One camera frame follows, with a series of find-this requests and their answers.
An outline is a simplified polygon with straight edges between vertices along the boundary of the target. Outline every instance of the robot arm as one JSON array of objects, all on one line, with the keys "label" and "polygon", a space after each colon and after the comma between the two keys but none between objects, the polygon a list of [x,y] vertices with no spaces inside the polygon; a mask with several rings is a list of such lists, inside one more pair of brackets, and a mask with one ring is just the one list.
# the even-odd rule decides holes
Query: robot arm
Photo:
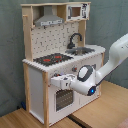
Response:
[{"label": "robot arm", "polygon": [[128,57],[128,34],[112,44],[108,62],[96,71],[96,84],[113,71]]},{"label": "robot arm", "polygon": [[128,57],[128,34],[112,44],[109,50],[108,62],[96,71],[92,66],[85,65],[77,76],[67,74],[51,78],[51,84],[64,89],[73,89],[74,91],[91,96],[96,91],[96,85],[102,79],[119,66]]}]

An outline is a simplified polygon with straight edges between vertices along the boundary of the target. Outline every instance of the black handle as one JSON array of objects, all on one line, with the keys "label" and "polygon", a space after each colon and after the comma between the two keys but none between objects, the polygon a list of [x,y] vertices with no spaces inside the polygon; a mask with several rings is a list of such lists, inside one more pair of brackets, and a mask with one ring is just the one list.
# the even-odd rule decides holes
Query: black handle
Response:
[{"label": "black handle", "polygon": [[68,6],[68,10],[70,10],[70,16],[68,16],[68,19],[71,19],[71,17],[72,17],[72,7]]}]

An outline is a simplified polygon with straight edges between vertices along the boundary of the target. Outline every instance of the wall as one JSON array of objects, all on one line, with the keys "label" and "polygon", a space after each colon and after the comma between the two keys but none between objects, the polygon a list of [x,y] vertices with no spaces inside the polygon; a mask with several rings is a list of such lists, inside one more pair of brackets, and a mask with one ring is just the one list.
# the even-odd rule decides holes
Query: wall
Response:
[{"label": "wall", "polygon": [[[107,62],[111,44],[128,33],[128,1],[90,1],[92,3],[90,20],[87,21],[86,43],[105,47]],[[60,1],[0,0],[0,116],[16,110],[16,106],[25,101],[22,66],[25,56],[20,4],[43,2]],[[128,88],[128,59],[105,79]]]}]

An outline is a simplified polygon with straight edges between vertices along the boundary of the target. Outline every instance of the countertop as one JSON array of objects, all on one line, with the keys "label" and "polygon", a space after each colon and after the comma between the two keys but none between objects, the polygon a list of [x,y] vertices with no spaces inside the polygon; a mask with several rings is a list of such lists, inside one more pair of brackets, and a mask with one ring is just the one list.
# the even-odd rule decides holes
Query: countertop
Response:
[{"label": "countertop", "polygon": [[87,59],[89,57],[92,57],[92,56],[96,56],[98,54],[101,54],[101,53],[104,53],[105,52],[105,48],[101,47],[101,46],[97,46],[97,45],[86,45],[85,46],[86,48],[91,48],[91,49],[94,49],[95,51],[94,52],[90,52],[88,54],[85,54],[85,55],[82,55],[82,56],[74,56],[74,55],[71,55],[71,54],[67,54],[65,53],[65,51],[62,51],[61,54],[64,54],[64,55],[67,55],[67,56],[70,56],[70,57],[73,57],[73,59],[70,59],[68,61],[65,61],[65,62],[62,62],[62,63],[58,63],[58,64],[54,64],[54,65],[51,65],[51,66],[43,66],[41,64],[38,64],[36,62],[31,62],[27,59],[24,59],[23,62],[24,63],[27,63],[28,65],[31,65],[39,70],[42,70],[42,71],[45,71],[45,72],[48,72],[49,70],[51,69],[56,69],[58,67],[61,67],[61,66],[64,66],[64,65],[67,65],[67,64],[70,64],[72,62],[77,62],[77,61],[80,61],[80,60],[83,60],[83,59]]}]

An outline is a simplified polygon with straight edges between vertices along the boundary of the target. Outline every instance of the wooden panel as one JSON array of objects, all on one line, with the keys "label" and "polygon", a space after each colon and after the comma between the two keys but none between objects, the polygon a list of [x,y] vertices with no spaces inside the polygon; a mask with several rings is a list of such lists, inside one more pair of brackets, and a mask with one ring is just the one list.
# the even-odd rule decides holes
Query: wooden panel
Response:
[{"label": "wooden panel", "polygon": [[71,114],[72,118],[92,128],[116,128],[128,117],[128,89],[102,82],[102,95]]},{"label": "wooden panel", "polygon": [[29,74],[28,74],[28,65],[23,63],[24,66],[24,81],[25,81],[25,95],[26,95],[26,110],[30,111],[30,90],[29,90]]},{"label": "wooden panel", "polygon": [[26,59],[33,61],[32,44],[31,44],[31,27],[32,27],[31,7],[23,7],[22,14],[23,14],[25,57]]},{"label": "wooden panel", "polygon": [[91,2],[67,2],[67,3],[42,3],[42,4],[21,4],[21,6],[44,6],[44,5],[67,5],[67,4],[82,4]]},{"label": "wooden panel", "polygon": [[66,5],[57,6],[57,16],[66,21]]},{"label": "wooden panel", "polygon": [[86,31],[86,21],[85,20],[81,20],[79,21],[79,33],[82,35],[82,41],[78,41],[78,46],[80,47],[84,47],[85,46],[85,31]]},{"label": "wooden panel", "polygon": [[28,23],[27,25],[32,28],[33,26],[33,14],[32,14],[32,7],[22,7],[22,16],[23,16],[23,27],[25,27],[26,22]]},{"label": "wooden panel", "polygon": [[43,72],[43,106],[44,106],[44,126],[49,128],[49,99],[48,99],[48,73]]},{"label": "wooden panel", "polygon": [[[0,128],[45,128],[31,114],[23,109],[16,110],[0,118]],[[68,118],[57,122],[50,128],[80,128],[77,124]]]}]

